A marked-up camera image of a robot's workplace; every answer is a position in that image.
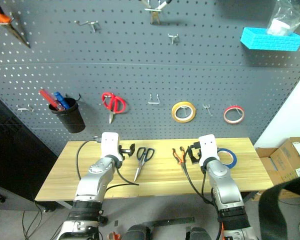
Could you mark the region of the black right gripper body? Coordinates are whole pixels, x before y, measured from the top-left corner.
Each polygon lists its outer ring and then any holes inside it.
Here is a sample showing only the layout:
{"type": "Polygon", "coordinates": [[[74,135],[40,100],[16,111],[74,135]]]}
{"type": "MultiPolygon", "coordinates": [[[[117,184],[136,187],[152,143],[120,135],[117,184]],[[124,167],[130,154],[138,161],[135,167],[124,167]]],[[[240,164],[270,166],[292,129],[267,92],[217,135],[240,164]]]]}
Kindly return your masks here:
{"type": "Polygon", "coordinates": [[[201,145],[200,142],[194,142],[193,146],[192,146],[193,150],[196,150],[196,153],[192,154],[192,163],[193,164],[198,164],[200,162],[201,156],[202,156],[202,152],[201,152],[201,145]]]}

